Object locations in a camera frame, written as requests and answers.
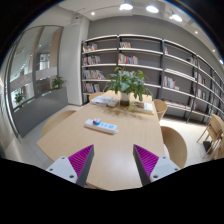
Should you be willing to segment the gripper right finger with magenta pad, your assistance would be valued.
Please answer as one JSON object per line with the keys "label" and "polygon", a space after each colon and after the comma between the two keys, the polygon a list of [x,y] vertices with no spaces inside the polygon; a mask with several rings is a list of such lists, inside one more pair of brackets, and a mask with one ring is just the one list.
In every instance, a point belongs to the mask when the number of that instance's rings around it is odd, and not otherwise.
{"label": "gripper right finger with magenta pad", "polygon": [[168,157],[159,157],[136,144],[133,145],[133,156],[143,186],[180,170]]}

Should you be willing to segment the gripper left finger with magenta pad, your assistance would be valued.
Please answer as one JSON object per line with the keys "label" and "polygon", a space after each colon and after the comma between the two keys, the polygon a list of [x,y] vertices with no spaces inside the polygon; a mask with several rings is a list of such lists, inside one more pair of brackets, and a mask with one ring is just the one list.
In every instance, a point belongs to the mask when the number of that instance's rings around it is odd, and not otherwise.
{"label": "gripper left finger with magenta pad", "polygon": [[78,186],[84,187],[93,157],[94,146],[89,145],[69,157],[59,157],[47,168],[47,171]]}

